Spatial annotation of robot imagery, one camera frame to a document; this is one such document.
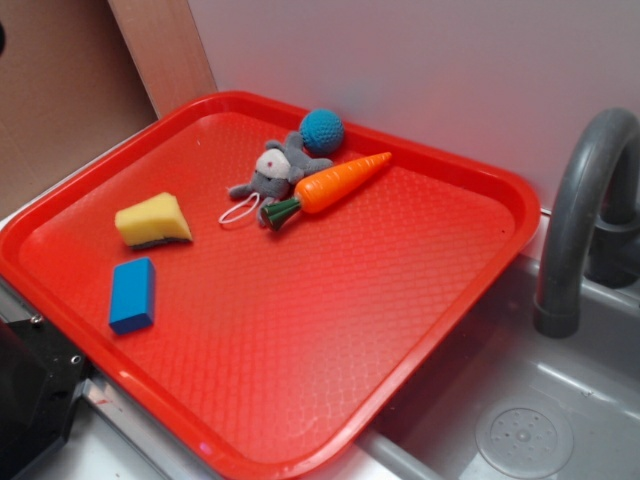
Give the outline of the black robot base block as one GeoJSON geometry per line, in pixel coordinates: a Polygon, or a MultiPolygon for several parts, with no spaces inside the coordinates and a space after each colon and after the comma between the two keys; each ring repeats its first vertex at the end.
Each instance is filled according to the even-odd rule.
{"type": "Polygon", "coordinates": [[[19,479],[67,443],[89,364],[46,320],[1,323],[1,477],[19,479]]]}

